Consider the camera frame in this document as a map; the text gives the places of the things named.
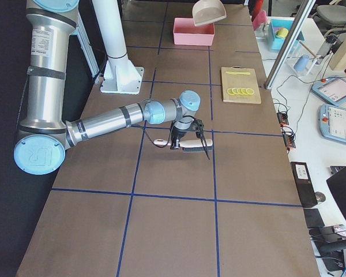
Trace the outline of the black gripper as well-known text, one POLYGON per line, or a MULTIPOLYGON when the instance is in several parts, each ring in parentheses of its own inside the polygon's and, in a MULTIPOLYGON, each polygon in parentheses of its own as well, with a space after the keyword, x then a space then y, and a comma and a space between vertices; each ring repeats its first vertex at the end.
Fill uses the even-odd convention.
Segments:
POLYGON ((170 149, 179 149, 180 141, 185 136, 186 132, 178 128, 173 128, 171 132, 171 145, 170 149))

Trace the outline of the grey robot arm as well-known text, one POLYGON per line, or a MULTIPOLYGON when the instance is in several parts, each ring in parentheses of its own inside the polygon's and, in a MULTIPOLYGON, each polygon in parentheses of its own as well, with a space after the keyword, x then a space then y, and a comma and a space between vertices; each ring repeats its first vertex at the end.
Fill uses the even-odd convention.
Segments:
POLYGON ((104 44, 104 64, 95 60, 78 9, 78 1, 28 1, 26 17, 32 25, 31 61, 22 98, 27 112, 17 118, 13 159, 22 171, 45 175, 57 170, 66 151, 82 141, 142 122, 169 122, 168 139, 159 148, 206 150, 203 124, 195 117, 200 96, 183 91, 165 102, 150 98, 88 118, 81 118, 86 97, 66 86, 67 56, 77 39, 95 77, 103 76, 101 91, 136 95, 143 68, 129 60, 117 1, 92 1, 104 44))

